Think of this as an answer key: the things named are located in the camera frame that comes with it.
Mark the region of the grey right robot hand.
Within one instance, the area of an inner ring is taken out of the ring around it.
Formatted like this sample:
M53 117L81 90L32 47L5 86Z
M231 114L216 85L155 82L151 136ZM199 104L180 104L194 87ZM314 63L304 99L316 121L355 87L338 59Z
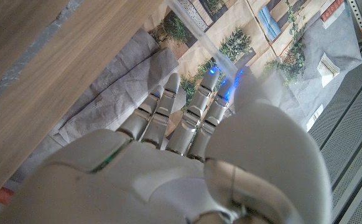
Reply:
M0 223L330 223L332 187L313 138L266 97L249 67L225 83L236 111L173 135L159 101L170 79L117 130L99 129L41 163Z

